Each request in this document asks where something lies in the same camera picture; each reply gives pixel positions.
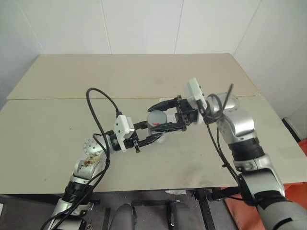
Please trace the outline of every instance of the black cable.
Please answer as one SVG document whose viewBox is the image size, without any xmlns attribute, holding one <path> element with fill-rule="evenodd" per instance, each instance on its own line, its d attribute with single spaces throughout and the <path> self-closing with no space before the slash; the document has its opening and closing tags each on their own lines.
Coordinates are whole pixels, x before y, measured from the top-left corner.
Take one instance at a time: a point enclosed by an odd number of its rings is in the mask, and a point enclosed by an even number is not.
<svg viewBox="0 0 307 230">
<path fill-rule="evenodd" d="M 222 148 L 221 148 L 221 145 L 220 145 L 220 136 L 219 136 L 219 128 L 216 129 L 216 141 L 217 141 L 217 147 L 220 151 L 220 154 L 223 156 L 224 160 L 224 167 L 227 167 L 229 170 L 232 171 L 232 175 L 236 175 L 236 178 L 238 177 L 237 173 L 235 172 L 235 170 L 231 167 L 231 165 L 229 164 L 229 162 L 227 161 L 223 151 L 222 151 Z"/>
<path fill-rule="evenodd" d="M 101 94 L 103 94 L 112 104 L 113 106 L 115 107 L 115 111 L 116 111 L 116 117 L 118 117 L 118 115 L 122 114 L 117 105 L 115 104 L 115 102 L 106 94 L 104 93 L 103 91 L 101 91 L 100 89 L 97 89 L 97 88 L 90 88 L 86 91 L 86 100 L 87 100 L 87 104 L 89 106 L 89 109 L 91 111 L 91 114 L 99 128 L 99 131 L 101 132 L 101 135 L 100 134 L 93 134 L 93 139 L 99 144 L 99 146 L 103 149 L 103 151 L 105 152 L 105 155 L 106 155 L 106 165 L 105 165 L 105 168 L 100 172 L 98 173 L 97 175 L 95 175 L 93 178 L 91 178 L 85 185 L 85 187 L 83 188 L 83 191 L 85 191 L 85 189 L 90 185 L 90 183 L 95 180 L 97 177 L 98 180 L 95 182 L 95 184 L 75 203 L 72 204 L 71 207 L 69 207 L 68 209 L 50 217 L 47 221 L 45 221 L 45 223 L 42 225 L 41 227 L 41 230 L 43 230 L 45 228 L 45 226 L 50 222 L 52 221 L 53 219 L 56 219 L 58 218 L 59 216 L 63 215 L 66 213 L 65 216 L 63 216 L 61 218 L 61 220 L 52 228 L 52 230 L 56 230 L 57 227 L 75 210 L 75 208 L 78 207 L 78 205 L 95 189 L 95 187 L 99 184 L 99 182 L 102 180 L 102 178 L 104 177 L 104 175 L 106 174 L 106 171 L 108 170 L 109 166 L 110 166 L 110 147 L 109 147 L 109 144 L 108 144 L 108 141 L 107 141 L 107 138 L 106 138 L 106 134 L 104 132 L 104 130 L 102 129 L 102 126 L 94 112 L 94 109 L 93 109 L 93 106 L 92 106 L 92 103 L 91 103 L 91 100 L 90 100 L 90 92 L 91 91 L 97 91 Z M 96 136 L 103 136 L 103 139 L 105 141 L 105 144 L 106 144 L 106 148 L 103 146 L 103 144 L 96 138 Z"/>
<path fill-rule="evenodd" d="M 211 129 L 210 129 L 210 127 L 209 127 L 208 124 L 207 124 L 207 128 L 208 128 L 208 132 L 209 132 L 210 138 L 211 138 L 211 140 L 212 140 L 212 143 L 213 143 L 213 145 L 214 145 L 214 147 L 215 147 L 215 149 L 216 149 L 218 155 L 220 156 L 220 158 L 222 159 L 222 161 L 223 161 L 223 163 L 224 163 L 224 167 L 226 167 L 226 168 L 229 170 L 229 172 L 230 172 L 230 174 L 232 175 L 232 177 L 236 180 L 237 177 L 238 177 L 238 175 L 236 174 L 236 172 L 234 171 L 234 169 L 231 167 L 231 165 L 230 165 L 229 162 L 227 161 L 225 155 L 222 154 L 222 153 L 219 151 L 219 148 L 218 148 L 218 146 L 216 145 L 216 142 L 215 142 L 215 140 L 214 140 L 214 138 L 213 138 Z"/>
<path fill-rule="evenodd" d="M 229 89 L 228 89 L 228 92 L 227 92 L 227 95 L 225 97 L 225 101 L 224 101 L 223 105 L 221 103 L 220 98 L 216 94 L 212 93 L 212 94 L 209 95 L 210 97 L 214 97 L 217 100 L 218 105 L 219 105 L 219 111 L 216 113 L 215 116 L 207 115 L 206 117 L 213 118 L 213 119 L 217 120 L 217 119 L 219 119 L 223 115 L 223 112 L 224 112 L 224 109 L 226 107 L 226 104 L 227 104 L 227 101 L 229 99 L 229 96 L 230 96 L 230 93 L 232 91 L 232 88 L 233 88 L 233 84 L 231 84 Z M 229 164 L 228 160 L 226 159 L 225 155 L 222 152 L 222 149 L 221 149 L 221 146 L 220 146 L 220 139 L 219 139 L 218 129 L 217 129 L 217 134 L 216 134 L 216 137 L 217 137 L 217 144 L 216 144 L 216 142 L 214 140 L 214 137 L 212 135 L 212 132 L 211 132 L 209 124 L 206 124 L 206 125 L 207 125 L 207 128 L 208 128 L 208 132 L 209 132 L 210 138 L 211 138 L 211 140 L 213 142 L 213 145 L 214 145 L 218 155 L 220 156 L 221 160 L 224 163 L 223 167 L 226 167 L 229 170 L 229 172 L 232 175 L 232 177 L 236 180 L 238 175 L 235 172 L 235 170 L 231 167 L 231 165 Z"/>
<path fill-rule="evenodd" d="M 230 198 L 230 199 L 234 199 L 234 200 L 245 201 L 245 200 L 244 200 L 244 199 L 242 199 L 242 198 L 236 198 L 236 197 L 229 196 L 229 195 L 225 195 L 225 197 Z"/>
<path fill-rule="evenodd" d="M 64 222 L 64 220 L 71 215 L 71 213 L 73 213 L 73 211 L 78 207 L 78 205 L 94 190 L 94 188 L 99 184 L 99 182 L 102 180 L 102 178 L 104 177 L 107 169 L 109 168 L 110 166 L 110 161 L 109 163 L 107 164 L 106 163 L 106 166 L 105 168 L 100 172 L 102 173 L 101 176 L 99 177 L 99 179 L 95 182 L 95 184 L 90 188 L 90 190 L 88 190 L 84 195 L 83 197 L 77 202 L 75 203 L 74 205 L 72 205 L 72 208 L 71 210 L 61 218 L 61 220 L 51 229 L 51 230 L 56 230 L 58 228 L 58 226 L 61 225 L 61 223 Z"/>
</svg>

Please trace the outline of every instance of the robotic arm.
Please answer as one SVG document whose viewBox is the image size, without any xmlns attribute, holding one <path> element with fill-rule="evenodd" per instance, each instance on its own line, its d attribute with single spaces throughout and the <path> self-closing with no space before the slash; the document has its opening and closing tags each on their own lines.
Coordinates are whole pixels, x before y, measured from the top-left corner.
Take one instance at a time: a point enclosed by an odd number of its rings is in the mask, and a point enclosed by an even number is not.
<svg viewBox="0 0 307 230">
<path fill-rule="evenodd" d="M 254 121 L 239 107 L 239 100 L 229 93 L 210 94 L 204 98 L 195 79 L 186 86 L 187 99 L 177 97 L 152 106 L 166 110 L 177 107 L 177 125 L 163 124 L 154 129 L 161 132 L 180 129 L 185 131 L 191 123 L 199 123 L 200 116 L 209 125 L 215 122 L 234 157 L 234 165 L 241 172 L 235 179 L 245 203 L 256 206 L 267 230 L 302 230 L 307 227 L 307 212 L 300 205 L 287 200 L 284 187 L 272 162 L 259 145 Z M 182 108 L 189 103 L 190 107 Z"/>
<path fill-rule="evenodd" d="M 133 124 L 130 117 L 118 115 L 114 131 L 106 132 L 110 153 L 126 151 L 129 148 L 135 148 L 136 152 L 140 152 L 140 147 L 155 142 L 163 133 L 185 131 L 190 124 L 200 124 L 202 121 L 206 123 L 212 136 L 209 124 L 215 122 L 232 152 L 235 168 L 240 174 L 237 175 L 227 160 L 223 159 L 220 147 L 214 143 L 224 161 L 224 167 L 227 167 L 236 179 L 245 203 L 257 207 L 265 228 L 304 229 L 307 226 L 306 210 L 284 197 L 283 184 L 269 156 L 259 145 L 252 117 L 239 107 L 239 100 L 231 95 L 230 91 L 231 89 L 228 93 L 210 94 L 205 98 L 194 78 L 185 87 L 186 99 L 182 99 L 179 95 L 172 100 L 152 106 L 148 109 L 147 121 Z M 160 118 L 157 118 L 156 122 L 149 121 L 151 114 L 157 111 L 161 113 L 169 108 L 176 108 L 175 123 Z M 139 140 L 136 130 L 145 128 L 149 130 L 150 135 L 144 140 Z M 96 139 L 106 148 L 102 136 L 96 136 Z M 59 218 L 67 213 L 67 209 L 84 197 L 84 194 L 96 183 L 97 175 L 106 164 L 106 156 L 101 146 L 95 138 L 88 139 L 74 167 L 65 194 L 57 203 L 53 213 L 56 218 L 52 219 L 48 230 L 54 229 Z M 91 192 L 71 213 L 73 218 L 61 224 L 61 229 L 85 229 L 86 222 L 82 217 L 88 209 L 90 196 Z"/>
</svg>

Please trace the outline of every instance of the white wall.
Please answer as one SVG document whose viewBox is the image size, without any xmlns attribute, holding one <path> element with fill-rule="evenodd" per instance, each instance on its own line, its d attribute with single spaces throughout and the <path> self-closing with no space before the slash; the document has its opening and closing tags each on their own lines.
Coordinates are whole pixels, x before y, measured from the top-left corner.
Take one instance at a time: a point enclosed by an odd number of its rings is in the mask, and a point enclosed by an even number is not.
<svg viewBox="0 0 307 230">
<path fill-rule="evenodd" d="M 307 138 L 307 103 L 291 113 L 286 121 L 295 131 L 297 136 L 303 140 Z"/>
<path fill-rule="evenodd" d="M 282 118 L 307 103 L 307 1 L 0 0 L 0 108 L 40 53 L 231 53 Z"/>
</svg>

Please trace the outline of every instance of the red object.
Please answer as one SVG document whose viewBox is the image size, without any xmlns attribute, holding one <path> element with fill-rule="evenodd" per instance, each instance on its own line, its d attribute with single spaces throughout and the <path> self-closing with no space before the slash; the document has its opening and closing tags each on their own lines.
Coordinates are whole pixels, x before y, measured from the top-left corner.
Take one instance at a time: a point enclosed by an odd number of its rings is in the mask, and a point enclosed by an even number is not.
<svg viewBox="0 0 307 230">
<path fill-rule="evenodd" d="M 307 139 L 298 144 L 307 156 Z M 307 182 L 284 184 L 284 188 L 288 200 L 307 209 Z M 233 199 L 226 199 L 225 202 L 239 230 L 265 230 L 255 207 Z"/>
</svg>

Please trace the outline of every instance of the table surface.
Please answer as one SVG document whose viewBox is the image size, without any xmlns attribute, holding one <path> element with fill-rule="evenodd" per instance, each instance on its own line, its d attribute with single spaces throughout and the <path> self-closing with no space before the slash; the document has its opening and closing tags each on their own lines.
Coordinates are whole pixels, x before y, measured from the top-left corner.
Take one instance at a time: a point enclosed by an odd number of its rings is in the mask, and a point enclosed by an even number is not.
<svg viewBox="0 0 307 230">
<path fill-rule="evenodd" d="M 233 82 L 282 182 L 307 181 L 303 152 L 231 55 L 44 55 L 0 111 L 0 194 L 64 191 L 84 141 L 98 132 L 83 99 L 88 87 L 106 90 L 137 123 L 158 98 L 183 94 L 184 84 L 195 76 L 208 93 L 225 91 Z M 93 99 L 93 104 L 104 129 L 110 130 L 114 108 L 106 99 Z M 139 134 L 147 135 L 145 130 Z M 227 145 L 221 145 L 232 162 Z M 235 186 L 221 165 L 205 125 L 191 125 L 138 154 L 134 149 L 112 154 L 95 191 Z"/>
<path fill-rule="evenodd" d="M 203 93 L 258 94 L 230 54 L 41 55 L 8 99 L 85 98 L 96 87 L 112 98 L 169 98 L 184 95 L 195 77 Z"/>
<path fill-rule="evenodd" d="M 107 99 L 93 101 L 104 129 L 110 130 L 115 120 L 112 105 Z M 157 100 L 115 102 L 136 123 L 146 119 L 146 109 Z M 253 115 L 260 144 L 282 182 L 307 181 L 306 157 L 266 100 L 258 95 L 240 97 L 240 102 Z M 85 99 L 11 100 L 0 112 L 0 127 L 1 194 L 62 193 L 84 141 L 98 132 Z M 222 148 L 232 161 L 224 141 Z M 95 191 L 236 185 L 221 165 L 206 126 L 190 125 L 186 132 L 168 133 L 164 143 L 143 147 L 138 154 L 134 149 L 112 154 Z"/>
</svg>

